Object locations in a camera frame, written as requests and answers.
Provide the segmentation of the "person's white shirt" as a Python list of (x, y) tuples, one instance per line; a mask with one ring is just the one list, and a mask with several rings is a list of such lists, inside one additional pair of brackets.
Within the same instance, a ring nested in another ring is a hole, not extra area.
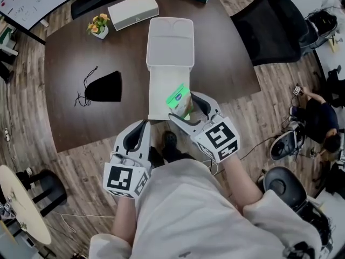
[(136, 208), (134, 243), (91, 238), (89, 259), (319, 259), (318, 231), (269, 190), (243, 213), (192, 159), (155, 168)]

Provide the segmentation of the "white shell case black interior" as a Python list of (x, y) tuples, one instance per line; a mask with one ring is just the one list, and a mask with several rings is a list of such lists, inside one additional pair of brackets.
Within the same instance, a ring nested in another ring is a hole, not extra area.
[(298, 129), (287, 131), (273, 142), (270, 148), (270, 157), (279, 161), (287, 156), (297, 155), (305, 142), (305, 133)]

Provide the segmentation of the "person's black trousers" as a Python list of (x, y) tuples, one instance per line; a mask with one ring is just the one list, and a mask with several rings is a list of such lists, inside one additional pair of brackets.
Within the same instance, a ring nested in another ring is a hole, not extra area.
[(153, 168), (163, 166), (165, 161), (171, 163), (182, 159), (194, 160), (195, 158), (188, 153), (182, 153), (176, 146), (172, 145), (164, 146), (161, 154), (153, 146), (151, 146), (149, 150), (148, 160), (153, 165)]

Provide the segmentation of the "white lidded bin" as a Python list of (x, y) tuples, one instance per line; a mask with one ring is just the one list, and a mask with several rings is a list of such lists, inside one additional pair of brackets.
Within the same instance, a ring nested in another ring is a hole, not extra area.
[(149, 79), (149, 120), (168, 120), (166, 99), (181, 85), (190, 89), (195, 63), (194, 23), (174, 17), (153, 18), (149, 24), (146, 64)]

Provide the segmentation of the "white rectangular speaker box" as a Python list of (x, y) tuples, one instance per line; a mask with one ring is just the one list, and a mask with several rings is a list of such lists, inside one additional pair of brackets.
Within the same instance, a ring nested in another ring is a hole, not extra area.
[(159, 15), (155, 0), (124, 0), (108, 7), (116, 31)]

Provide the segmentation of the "round beige table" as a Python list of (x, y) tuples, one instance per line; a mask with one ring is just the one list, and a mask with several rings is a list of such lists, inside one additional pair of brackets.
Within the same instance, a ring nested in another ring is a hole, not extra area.
[(6, 201), (14, 210), (21, 230), (40, 243), (49, 245), (52, 239), (44, 217), (57, 206), (67, 202), (66, 189), (59, 177), (48, 169), (33, 175), (25, 182), (39, 182), (43, 192), (31, 197), (18, 176), (8, 166), (0, 166), (0, 187)]

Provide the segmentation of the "green packet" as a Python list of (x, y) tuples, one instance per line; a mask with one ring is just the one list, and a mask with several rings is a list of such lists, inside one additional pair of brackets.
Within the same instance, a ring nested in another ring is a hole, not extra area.
[(194, 109), (191, 92), (184, 84), (181, 84), (166, 99), (166, 104), (172, 114), (175, 114), (183, 119), (186, 119), (186, 117)]

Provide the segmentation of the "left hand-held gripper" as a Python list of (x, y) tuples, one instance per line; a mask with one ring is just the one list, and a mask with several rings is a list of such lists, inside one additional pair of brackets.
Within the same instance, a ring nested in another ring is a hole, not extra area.
[[(141, 136), (140, 148), (136, 151)], [(110, 162), (103, 170), (103, 188), (118, 197), (138, 199), (151, 177), (148, 160), (151, 124), (139, 120), (118, 134), (111, 152)]]

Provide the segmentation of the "black drawstring pouch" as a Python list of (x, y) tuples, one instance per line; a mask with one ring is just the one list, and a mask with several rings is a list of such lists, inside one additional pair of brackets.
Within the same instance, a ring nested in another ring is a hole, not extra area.
[(77, 92), (74, 106), (79, 104), (82, 107), (89, 106), (91, 102), (116, 102), (119, 103), (122, 97), (121, 72), (114, 71), (108, 75), (89, 83), (89, 77), (98, 69), (96, 66), (84, 78), (84, 93)]

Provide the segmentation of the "person's left forearm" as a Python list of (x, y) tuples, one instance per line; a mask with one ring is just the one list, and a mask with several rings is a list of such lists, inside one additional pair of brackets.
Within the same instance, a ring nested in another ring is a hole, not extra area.
[(136, 225), (137, 220), (134, 199), (119, 197), (111, 234), (126, 241), (132, 246), (136, 233)]

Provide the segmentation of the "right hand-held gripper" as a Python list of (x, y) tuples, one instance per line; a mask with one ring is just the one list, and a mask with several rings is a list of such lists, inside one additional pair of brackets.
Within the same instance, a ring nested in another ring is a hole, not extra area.
[(239, 133), (230, 118), (220, 113), (218, 102), (200, 92), (192, 91), (194, 104), (209, 119), (190, 122), (174, 113), (169, 113), (169, 119), (184, 132), (192, 132), (191, 139), (196, 146), (217, 163), (224, 161), (239, 150)]

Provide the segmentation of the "person's black shoe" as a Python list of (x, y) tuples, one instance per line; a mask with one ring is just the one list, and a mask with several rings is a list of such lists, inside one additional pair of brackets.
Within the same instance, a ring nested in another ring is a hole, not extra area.
[(165, 131), (163, 134), (163, 145), (165, 149), (177, 148), (177, 136), (172, 131)]

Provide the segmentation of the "black office chair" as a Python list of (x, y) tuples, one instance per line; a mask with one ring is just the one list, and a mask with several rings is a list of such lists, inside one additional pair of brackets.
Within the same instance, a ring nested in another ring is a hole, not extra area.
[(254, 0), (231, 16), (253, 66), (293, 63), (308, 27), (291, 0)]

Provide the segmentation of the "person's right forearm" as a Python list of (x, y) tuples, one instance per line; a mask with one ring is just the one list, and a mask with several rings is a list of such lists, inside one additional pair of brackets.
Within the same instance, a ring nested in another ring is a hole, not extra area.
[(237, 154), (226, 158), (223, 167), (237, 209), (242, 214), (244, 207), (258, 202), (263, 193), (243, 168)]

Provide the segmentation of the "potted orange flower plant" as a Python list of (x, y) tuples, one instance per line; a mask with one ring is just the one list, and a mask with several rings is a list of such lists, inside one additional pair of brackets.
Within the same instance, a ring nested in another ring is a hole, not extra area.
[(99, 39), (104, 39), (108, 35), (107, 22), (109, 21), (108, 15), (101, 13), (92, 19), (92, 22), (88, 24), (87, 32), (92, 34)]

